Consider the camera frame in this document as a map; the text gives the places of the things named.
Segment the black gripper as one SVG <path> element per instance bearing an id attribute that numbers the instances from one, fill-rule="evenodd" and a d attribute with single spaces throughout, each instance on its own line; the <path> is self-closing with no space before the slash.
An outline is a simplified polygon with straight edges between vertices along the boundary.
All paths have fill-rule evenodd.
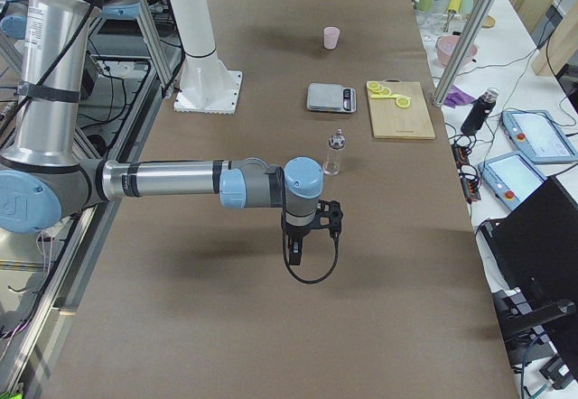
<path id="1" fill-rule="evenodd" d="M 302 261 L 302 240 L 312 231 L 313 223 L 304 226 L 295 226 L 289 222 L 283 224 L 283 231 L 287 235 L 289 249 L 289 265 L 300 265 Z"/>

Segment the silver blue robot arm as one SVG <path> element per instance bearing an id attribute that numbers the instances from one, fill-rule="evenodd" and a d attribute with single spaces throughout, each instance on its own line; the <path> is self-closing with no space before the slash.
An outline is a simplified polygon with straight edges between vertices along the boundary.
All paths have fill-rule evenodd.
<path id="1" fill-rule="evenodd" d="M 138 0 L 28 0 L 14 142 L 1 153 L 1 226 L 34 233 L 81 209 L 123 197 L 215 193 L 232 209 L 279 208 L 284 260 L 320 227 L 323 174 L 308 157 L 284 166 L 241 161 L 120 163 L 73 151 L 89 20 L 135 17 Z"/>

